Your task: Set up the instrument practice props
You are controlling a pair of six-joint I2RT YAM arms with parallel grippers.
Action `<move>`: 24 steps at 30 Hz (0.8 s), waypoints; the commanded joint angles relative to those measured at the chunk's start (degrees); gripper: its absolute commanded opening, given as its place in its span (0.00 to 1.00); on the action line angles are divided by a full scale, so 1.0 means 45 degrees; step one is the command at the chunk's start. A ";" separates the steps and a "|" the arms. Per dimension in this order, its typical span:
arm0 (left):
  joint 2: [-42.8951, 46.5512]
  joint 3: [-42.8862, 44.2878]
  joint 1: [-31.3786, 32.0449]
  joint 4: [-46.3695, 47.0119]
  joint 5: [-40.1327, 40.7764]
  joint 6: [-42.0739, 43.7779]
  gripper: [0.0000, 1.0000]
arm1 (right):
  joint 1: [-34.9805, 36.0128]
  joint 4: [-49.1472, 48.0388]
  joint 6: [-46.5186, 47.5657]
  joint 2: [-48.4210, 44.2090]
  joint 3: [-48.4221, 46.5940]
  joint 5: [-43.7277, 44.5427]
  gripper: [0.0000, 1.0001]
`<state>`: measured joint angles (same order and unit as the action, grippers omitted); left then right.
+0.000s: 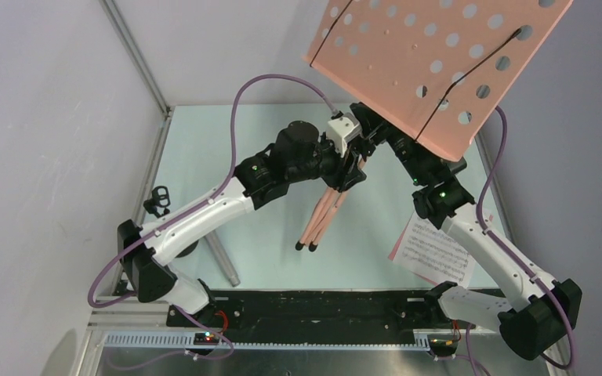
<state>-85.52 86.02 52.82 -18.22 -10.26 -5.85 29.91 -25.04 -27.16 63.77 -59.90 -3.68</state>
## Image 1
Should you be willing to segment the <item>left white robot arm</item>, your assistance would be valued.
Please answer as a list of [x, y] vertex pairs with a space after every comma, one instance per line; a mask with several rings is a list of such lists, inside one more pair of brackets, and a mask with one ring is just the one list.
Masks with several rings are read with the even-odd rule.
[[345, 191], [364, 181], [355, 146], [361, 133], [350, 114], [330, 120], [324, 133], [309, 122], [294, 121], [205, 196], [142, 226], [131, 219], [121, 223], [119, 248], [133, 248], [121, 265], [138, 301], [166, 300], [196, 325], [212, 323], [216, 304], [209, 288], [199, 279], [176, 275], [170, 263], [223, 224], [283, 197], [293, 183], [322, 179], [328, 187]]

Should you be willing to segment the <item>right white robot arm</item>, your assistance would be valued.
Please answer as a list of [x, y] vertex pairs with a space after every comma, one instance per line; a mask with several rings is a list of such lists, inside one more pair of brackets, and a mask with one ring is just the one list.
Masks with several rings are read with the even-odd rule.
[[577, 359], [574, 329], [581, 288], [560, 282], [493, 228], [475, 199], [457, 178], [466, 161], [446, 161], [404, 134], [363, 103], [350, 104], [362, 134], [355, 143], [371, 154], [387, 143], [419, 190], [412, 195], [415, 213], [455, 240], [497, 283], [502, 299], [443, 282], [430, 292], [424, 317], [434, 327], [465, 321], [498, 332], [525, 360], [542, 357], [568, 369]]

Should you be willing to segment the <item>pink music stand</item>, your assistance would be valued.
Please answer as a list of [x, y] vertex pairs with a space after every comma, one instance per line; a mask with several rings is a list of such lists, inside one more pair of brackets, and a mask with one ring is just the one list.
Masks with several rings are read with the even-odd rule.
[[569, 1], [330, 1], [306, 63], [457, 161]]

